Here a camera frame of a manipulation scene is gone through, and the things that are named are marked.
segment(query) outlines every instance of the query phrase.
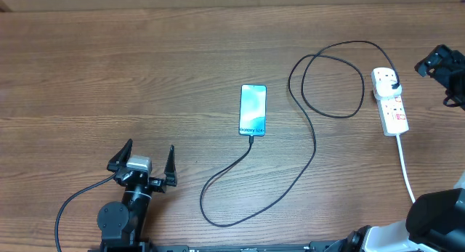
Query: white power cable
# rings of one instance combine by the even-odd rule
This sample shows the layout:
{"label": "white power cable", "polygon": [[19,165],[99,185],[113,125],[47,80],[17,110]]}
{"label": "white power cable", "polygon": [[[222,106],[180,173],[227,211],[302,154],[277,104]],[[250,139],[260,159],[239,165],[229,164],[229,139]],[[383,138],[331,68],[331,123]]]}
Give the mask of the white power cable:
{"label": "white power cable", "polygon": [[397,147],[399,148],[400,166],[402,167],[402,174],[404,175],[405,186],[407,187],[407,191],[410,195],[412,203],[415,203],[415,196],[413,195],[412,189],[410,187],[410,182],[408,181],[407,176],[407,170],[405,169],[404,153],[402,151],[402,143],[400,143],[400,135],[395,135],[395,139],[397,140]]}

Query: black charging cable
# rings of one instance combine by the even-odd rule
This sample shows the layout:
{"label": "black charging cable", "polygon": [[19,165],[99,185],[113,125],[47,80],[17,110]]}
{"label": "black charging cable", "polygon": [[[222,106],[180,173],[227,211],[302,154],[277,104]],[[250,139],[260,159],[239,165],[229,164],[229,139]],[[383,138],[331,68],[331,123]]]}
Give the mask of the black charging cable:
{"label": "black charging cable", "polygon": [[[302,98],[304,99],[304,102],[307,104],[307,106],[309,106],[312,110],[314,110],[316,113],[318,114],[321,114],[321,115],[324,115],[325,117],[329,117],[329,118],[350,118],[350,117],[353,117],[355,114],[357,114],[357,112],[360,110],[360,108],[362,107],[362,104],[363,104],[363,98],[365,96],[365,81],[364,81],[364,78],[363,78],[363,74],[362,72],[357,68],[355,67],[352,63],[346,61],[346,60],[343,60],[343,59],[340,59],[338,57],[333,57],[333,56],[328,56],[328,55],[322,55],[322,53],[331,48],[331,47],[334,47],[334,46],[338,46],[338,45],[342,45],[342,44],[350,44],[350,43],[365,43],[365,44],[371,44],[373,46],[375,46],[377,49],[379,49],[383,55],[386,57],[386,59],[389,61],[389,64],[391,65],[393,71],[395,72],[395,75],[397,77],[397,83],[392,85],[392,88],[393,89],[396,89],[399,85],[400,85],[400,79],[399,79],[399,75],[397,74],[397,70],[394,66],[394,64],[392,63],[391,59],[387,56],[386,52],[380,47],[378,46],[377,44],[371,42],[371,41],[345,41],[345,42],[339,42],[339,43],[336,43],[336,44],[332,44],[330,46],[327,46],[323,49],[321,49],[319,52],[317,52],[316,54],[309,54],[309,55],[305,55],[303,56],[296,64],[295,66],[292,68],[292,71],[291,71],[291,74],[289,74],[289,78],[288,78],[288,90],[289,90],[289,94],[291,95],[292,99],[294,100],[294,102],[297,104],[297,106],[299,106],[300,110],[303,112],[303,114],[305,115],[305,118],[307,119],[309,125],[310,125],[310,132],[312,133],[312,141],[313,141],[313,153],[312,153],[312,156],[310,157],[310,159],[308,160],[307,164],[304,166],[304,168],[300,171],[299,175],[297,176],[297,178],[295,178],[295,180],[292,181],[291,185],[288,187],[288,189],[275,201],[273,201],[271,204],[269,204],[268,206],[266,206],[265,208],[263,208],[262,210],[250,215],[250,216],[247,216],[246,218],[244,219],[241,219],[239,221],[236,221],[234,223],[231,223],[231,224],[217,224],[217,223],[214,223],[212,222],[206,215],[205,213],[203,212],[203,196],[205,194],[205,190],[206,188],[208,187],[209,183],[211,182],[211,180],[213,180],[215,177],[217,177],[218,175],[222,174],[222,173],[227,173],[230,169],[232,169],[235,165],[237,165],[241,160],[243,160],[247,155],[248,153],[250,152],[250,149],[252,148],[252,144],[254,143],[254,137],[253,136],[250,136],[249,137],[249,146],[248,146],[248,150],[247,152],[242,156],[240,157],[239,159],[237,159],[233,164],[229,165],[228,167],[224,168],[223,170],[221,170],[220,172],[216,173],[215,175],[213,175],[206,183],[205,185],[203,186],[203,189],[202,189],[202,192],[201,192],[201,196],[200,196],[200,206],[201,206],[201,213],[202,213],[202,216],[204,217],[204,219],[214,225],[215,227],[231,227],[231,226],[234,226],[236,224],[239,224],[241,222],[244,222],[245,220],[248,220],[248,219],[251,219],[259,214],[261,214],[262,212],[265,212],[266,210],[268,210],[269,208],[273,207],[276,203],[278,203],[279,201],[281,201],[288,193],[289,191],[291,191],[292,187],[297,183],[297,181],[300,179],[300,176],[305,172],[305,170],[307,170],[308,166],[311,164],[313,158],[315,157],[315,154],[317,152],[317,137],[315,135],[315,129],[313,128],[313,124],[312,124],[312,121],[310,120],[310,117],[308,116],[307,112],[305,111],[305,109],[300,105],[299,101],[295,98],[294,96],[294,93],[292,93],[292,90],[291,90],[291,78],[292,78],[292,75],[294,74],[294,71],[296,70],[296,68],[299,66],[299,64],[302,62],[302,60],[305,60],[307,59],[308,57],[312,57],[312,59],[310,60],[310,62],[307,64],[307,67],[305,68],[305,71],[304,71],[304,75],[302,76],[302,84],[301,84],[301,95],[302,95]],[[352,114],[349,114],[349,115],[330,115],[330,114],[327,114],[327,113],[324,113],[320,110],[317,110],[315,107],[311,106],[311,104],[308,102],[307,98],[305,97],[305,93],[304,93],[304,80],[305,80],[305,76],[307,75],[307,72],[308,70],[310,69],[310,65],[312,64],[312,62],[317,58],[317,57],[324,57],[324,58],[328,58],[328,59],[332,59],[332,60],[337,60],[339,62],[343,62],[345,64],[347,64],[348,66],[352,67],[354,70],[356,70],[358,72],[358,75],[360,75],[360,80],[362,82],[362,95],[361,95],[361,98],[360,98],[360,104],[358,105],[357,109],[352,113]]]}
{"label": "black charging cable", "polygon": [[60,218],[61,218],[61,214],[63,214],[63,211],[65,210],[65,207],[66,205],[72,201],[72,199],[74,199],[75,197],[79,196],[80,194],[88,191],[88,190],[91,190],[95,187],[98,187],[106,182],[109,182],[111,179],[115,178],[116,176],[116,173],[115,172],[113,175],[111,175],[110,177],[106,178],[106,179],[103,179],[101,182],[98,182],[98,183],[95,183],[93,184],[92,186],[88,186],[86,187],[85,189],[82,189],[82,190],[79,190],[78,192],[74,193],[72,196],[70,196],[64,203],[63,205],[61,206],[60,210],[58,211],[58,215],[57,215],[57,219],[55,220],[55,245],[57,246],[57,251],[58,252],[61,252],[61,246],[60,246],[60,239],[58,238],[58,224],[60,223]]}

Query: phone screen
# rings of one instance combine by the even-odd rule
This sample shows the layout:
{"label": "phone screen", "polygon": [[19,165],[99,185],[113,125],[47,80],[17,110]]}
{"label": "phone screen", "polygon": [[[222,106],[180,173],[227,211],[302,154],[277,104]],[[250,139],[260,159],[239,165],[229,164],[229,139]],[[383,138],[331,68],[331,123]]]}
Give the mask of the phone screen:
{"label": "phone screen", "polygon": [[266,106],[266,86],[242,85],[240,92],[239,134],[264,136]]}

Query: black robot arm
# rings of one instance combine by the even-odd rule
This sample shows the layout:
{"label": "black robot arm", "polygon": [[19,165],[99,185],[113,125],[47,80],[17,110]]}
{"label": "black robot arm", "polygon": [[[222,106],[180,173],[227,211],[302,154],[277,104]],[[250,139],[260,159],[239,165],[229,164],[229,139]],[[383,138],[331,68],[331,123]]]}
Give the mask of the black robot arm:
{"label": "black robot arm", "polygon": [[446,45],[438,45],[428,57],[418,62],[416,72],[428,75],[445,87],[447,107],[462,107],[465,110],[465,56]]}
{"label": "black robot arm", "polygon": [[121,202],[104,205],[97,217],[102,230],[100,249],[89,252],[149,252],[153,244],[141,238],[145,215],[153,192],[166,192],[166,186],[176,187],[174,146],[171,146],[165,166],[165,179],[151,177],[152,161],[148,157],[131,156],[132,140],[108,162],[107,170],[115,172],[115,181],[125,187]]}

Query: wooden table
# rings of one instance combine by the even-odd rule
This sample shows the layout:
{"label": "wooden table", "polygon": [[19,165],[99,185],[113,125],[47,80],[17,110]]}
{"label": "wooden table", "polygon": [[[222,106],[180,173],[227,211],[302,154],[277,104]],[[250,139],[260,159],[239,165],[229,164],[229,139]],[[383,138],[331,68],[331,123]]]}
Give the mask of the wooden table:
{"label": "wooden table", "polygon": [[[362,70],[365,101],[346,120],[309,111],[318,152],[283,200],[220,229],[203,219],[198,198],[247,149],[238,135],[247,83],[267,85],[267,135],[209,189],[206,213],[232,222],[284,192],[312,153],[288,74],[303,55],[352,39],[376,42],[399,70],[415,196],[450,189],[465,169],[464,112],[442,106],[444,88],[413,66],[438,44],[465,52],[464,15],[463,4],[0,14],[0,251],[53,251],[58,209],[110,175],[106,163],[128,138],[134,154],[152,157],[156,175],[176,146],[178,187],[154,195],[146,221],[160,245],[306,243],[405,218],[411,202],[396,142],[383,135],[371,93],[371,70],[388,64],[363,44],[327,52]],[[342,63],[316,60],[305,91],[315,107],[349,114],[360,79]],[[97,212],[123,191],[111,182],[69,204],[60,224],[65,251],[99,245]]]}

